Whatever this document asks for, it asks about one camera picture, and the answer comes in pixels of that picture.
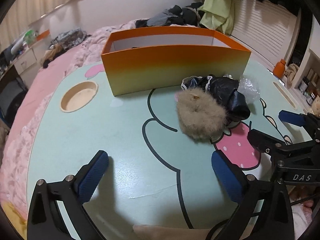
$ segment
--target open cardboard box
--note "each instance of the open cardboard box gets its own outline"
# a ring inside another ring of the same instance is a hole
[[[148,27],[111,33],[101,58],[114,96],[180,85],[189,76],[238,79],[250,51],[217,31]]]

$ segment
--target gray patterned cloth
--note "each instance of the gray patterned cloth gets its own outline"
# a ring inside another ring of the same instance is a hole
[[[59,43],[64,50],[71,49],[81,44],[89,35],[80,28],[68,32],[60,33],[51,41],[49,49],[56,43]]]

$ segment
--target pink fluffy blanket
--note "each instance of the pink fluffy blanket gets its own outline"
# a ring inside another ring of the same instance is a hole
[[[84,65],[101,61],[100,55],[110,33],[133,28],[135,28],[135,20],[96,30],[91,37],[79,45],[79,50],[75,53],[63,77]],[[20,134],[10,142],[10,145],[6,146],[0,169],[0,201],[11,202],[25,219],[28,216],[27,175],[29,158],[41,118],[53,91],[50,95],[44,97],[30,122],[22,128]]]

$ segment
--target pink blanket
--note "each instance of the pink blanket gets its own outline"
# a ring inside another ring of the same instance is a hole
[[[34,138],[53,91],[61,80],[83,65],[101,61],[101,52],[111,32],[135,28],[127,24],[96,30],[81,45],[70,49],[40,69],[14,120],[4,148],[0,169],[0,201],[9,201],[27,219],[27,175]]]

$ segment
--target white closet door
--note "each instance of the white closet door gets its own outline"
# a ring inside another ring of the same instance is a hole
[[[235,0],[232,36],[275,65],[288,53],[297,17],[268,0]]]

